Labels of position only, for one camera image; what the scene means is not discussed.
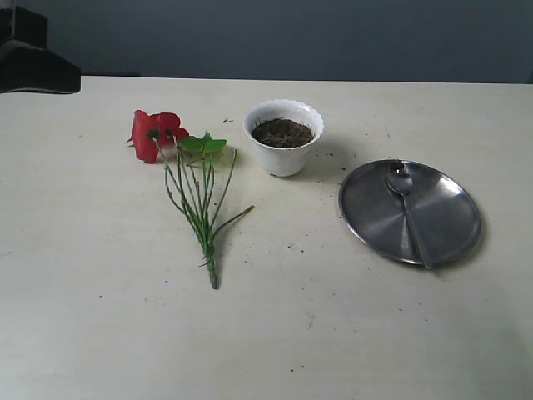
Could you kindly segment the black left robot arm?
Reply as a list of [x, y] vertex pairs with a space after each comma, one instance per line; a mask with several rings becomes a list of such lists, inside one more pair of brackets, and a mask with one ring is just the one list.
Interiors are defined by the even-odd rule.
[[47, 47], [48, 19], [1, 2], [1, 92], [74, 94], [81, 69]]

